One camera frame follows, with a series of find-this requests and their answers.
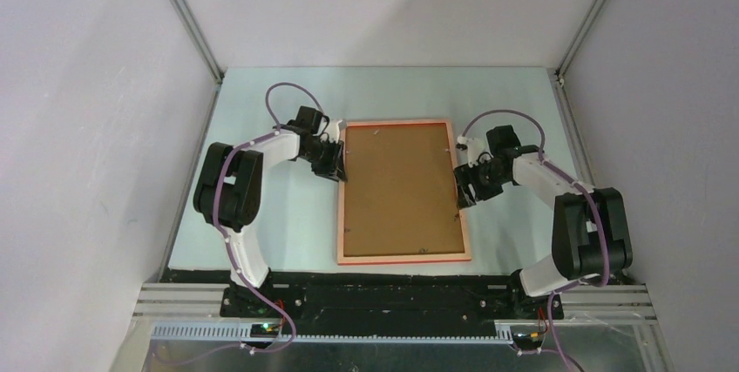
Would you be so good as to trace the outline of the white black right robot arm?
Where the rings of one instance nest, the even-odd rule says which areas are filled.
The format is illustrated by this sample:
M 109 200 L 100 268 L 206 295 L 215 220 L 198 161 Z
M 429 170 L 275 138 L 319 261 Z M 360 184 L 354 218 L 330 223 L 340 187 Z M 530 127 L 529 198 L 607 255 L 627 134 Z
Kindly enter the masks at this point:
M 538 145 L 522 145 L 509 125 L 495 127 L 485 139 L 458 136 L 456 148 L 466 161 L 453 170 L 458 208 L 499 196 L 507 184 L 524 186 L 553 212 L 551 251 L 514 275 L 518 287 L 506 298 L 510 312 L 528 318 L 542 295 L 577 284 L 604 286 L 610 276 L 630 267 L 633 249 L 622 194 L 574 178 L 556 166 Z

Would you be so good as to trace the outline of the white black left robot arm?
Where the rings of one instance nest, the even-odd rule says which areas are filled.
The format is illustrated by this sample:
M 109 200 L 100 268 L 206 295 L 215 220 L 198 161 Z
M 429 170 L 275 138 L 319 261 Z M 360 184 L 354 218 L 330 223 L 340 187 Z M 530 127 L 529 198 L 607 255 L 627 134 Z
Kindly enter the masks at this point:
M 193 207 L 222 236 L 232 281 L 246 287 L 241 304 L 254 316 L 268 315 L 275 305 L 275 292 L 262 285 L 269 267 L 254 231 L 263 174 L 282 162 L 303 159 L 314 175 L 345 182 L 345 129 L 345 120 L 302 106 L 295 118 L 256 139 L 240 145 L 214 142 L 207 148 Z

